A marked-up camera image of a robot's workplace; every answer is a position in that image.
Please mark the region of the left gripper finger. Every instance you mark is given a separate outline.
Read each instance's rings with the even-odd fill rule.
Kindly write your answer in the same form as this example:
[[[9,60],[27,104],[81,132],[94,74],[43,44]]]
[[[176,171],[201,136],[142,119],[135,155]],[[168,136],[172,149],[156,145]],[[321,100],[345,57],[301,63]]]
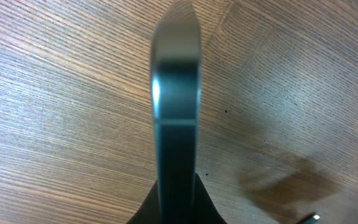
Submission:
[[[201,30],[191,1],[174,1],[154,30],[150,93],[161,221],[193,223]]]

